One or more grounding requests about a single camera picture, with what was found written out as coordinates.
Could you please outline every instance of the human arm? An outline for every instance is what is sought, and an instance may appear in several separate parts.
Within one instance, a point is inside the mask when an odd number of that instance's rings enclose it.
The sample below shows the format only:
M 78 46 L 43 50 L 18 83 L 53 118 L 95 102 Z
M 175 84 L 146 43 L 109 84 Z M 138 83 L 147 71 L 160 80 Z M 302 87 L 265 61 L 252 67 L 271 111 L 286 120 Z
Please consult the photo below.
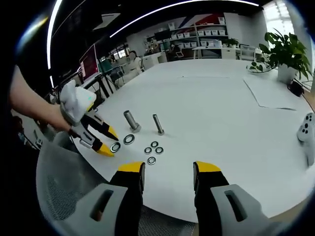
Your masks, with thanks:
M 15 66 L 10 87 L 9 102 L 12 108 L 30 118 L 42 120 L 60 131 L 71 126 L 63 118 L 59 105 L 52 105 L 35 93 L 26 83 L 20 68 Z

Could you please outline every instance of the metal bolt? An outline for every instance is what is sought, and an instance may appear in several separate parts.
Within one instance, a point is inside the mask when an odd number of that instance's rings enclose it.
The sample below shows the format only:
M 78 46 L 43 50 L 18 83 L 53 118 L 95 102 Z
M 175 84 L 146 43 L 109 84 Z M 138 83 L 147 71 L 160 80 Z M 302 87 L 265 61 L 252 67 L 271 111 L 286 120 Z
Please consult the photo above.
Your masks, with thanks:
M 132 133 L 137 133 L 140 131 L 141 126 L 134 120 L 132 114 L 130 111 L 125 111 L 124 112 L 124 116 L 128 122 L 128 124 L 130 125 L 130 130 L 132 131 Z
M 153 114 L 153 119 L 154 119 L 154 122 L 156 123 L 157 125 L 157 130 L 158 130 L 158 134 L 159 135 L 163 135 L 164 134 L 164 130 L 162 129 L 162 126 L 158 120 L 158 116 L 156 114 Z

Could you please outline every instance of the white controller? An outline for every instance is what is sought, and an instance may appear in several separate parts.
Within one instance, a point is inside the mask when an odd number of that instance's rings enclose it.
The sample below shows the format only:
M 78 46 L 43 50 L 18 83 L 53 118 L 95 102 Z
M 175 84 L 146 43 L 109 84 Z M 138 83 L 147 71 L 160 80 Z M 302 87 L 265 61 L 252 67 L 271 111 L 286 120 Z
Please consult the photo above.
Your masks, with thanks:
M 308 165 L 314 164 L 315 159 L 315 114 L 308 113 L 297 131 L 297 138 L 304 142 L 303 147 L 307 156 Z

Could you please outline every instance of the green plant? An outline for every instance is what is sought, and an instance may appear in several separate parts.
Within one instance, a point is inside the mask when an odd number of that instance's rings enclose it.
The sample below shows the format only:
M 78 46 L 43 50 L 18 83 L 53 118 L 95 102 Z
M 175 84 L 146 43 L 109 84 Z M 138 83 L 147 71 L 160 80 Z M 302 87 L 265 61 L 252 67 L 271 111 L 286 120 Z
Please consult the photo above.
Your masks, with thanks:
M 235 38 L 228 38 L 224 41 L 225 44 L 227 44 L 228 47 L 231 45 L 238 45 L 238 40 Z
M 250 69 L 263 72 L 262 64 L 265 64 L 266 68 L 269 69 L 268 71 L 285 64 L 299 72 L 299 79 L 301 79 L 301 74 L 308 79 L 308 73 L 310 75 L 312 73 L 309 70 L 310 62 L 305 56 L 305 46 L 298 40 L 296 35 L 291 33 L 282 35 L 279 31 L 277 32 L 279 34 L 270 32 L 265 34 L 265 41 L 271 45 L 271 48 L 259 44 L 263 57 L 257 63 L 252 62 Z

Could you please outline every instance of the ceiling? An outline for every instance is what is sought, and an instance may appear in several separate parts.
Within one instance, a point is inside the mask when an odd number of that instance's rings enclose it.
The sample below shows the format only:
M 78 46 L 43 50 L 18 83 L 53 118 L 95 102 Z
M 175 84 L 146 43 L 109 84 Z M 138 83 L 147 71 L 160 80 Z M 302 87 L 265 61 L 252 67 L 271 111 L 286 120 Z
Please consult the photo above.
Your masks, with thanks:
M 182 4 L 167 8 L 150 16 L 147 16 L 129 27 L 125 28 L 114 37 L 111 34 L 126 25 L 130 21 L 173 3 L 183 0 L 159 0 L 159 1 L 139 1 L 139 0 L 63 0 L 58 11 L 54 24 L 53 38 L 51 45 L 52 71 L 47 69 L 46 40 L 48 22 L 39 30 L 31 43 L 28 44 L 25 53 L 22 54 L 22 64 L 27 80 L 32 88 L 43 94 L 50 89 L 49 75 L 54 75 L 54 82 L 58 84 L 62 78 L 60 75 L 69 71 L 76 71 L 79 66 L 79 58 L 95 42 L 106 49 L 112 49 L 121 44 L 125 38 L 135 32 L 153 26 L 157 23 L 175 19 L 183 16 L 192 16 L 205 13 L 233 12 L 240 15 L 251 16 L 260 11 L 261 7 L 232 1 L 201 1 Z M 270 2 L 270 0 L 248 0 L 260 6 Z M 44 8 L 46 14 L 50 15 L 54 1 L 47 1 Z M 95 29 L 102 24 L 102 14 L 120 13 L 106 27 Z M 28 55 L 32 54 L 38 60 L 28 61 Z M 34 76 L 34 66 L 38 71 Z

